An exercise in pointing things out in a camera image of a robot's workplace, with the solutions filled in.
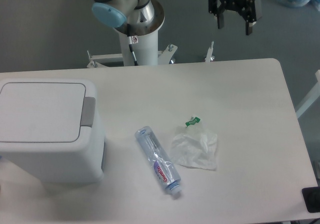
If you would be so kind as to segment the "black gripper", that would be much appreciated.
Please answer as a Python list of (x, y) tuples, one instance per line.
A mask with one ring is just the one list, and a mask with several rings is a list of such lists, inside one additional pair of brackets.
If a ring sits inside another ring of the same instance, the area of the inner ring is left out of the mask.
[(245, 20), (245, 34), (250, 35), (253, 25), (262, 17), (261, 0), (208, 0), (208, 11), (217, 19), (218, 29), (224, 27), (224, 11), (235, 11)]

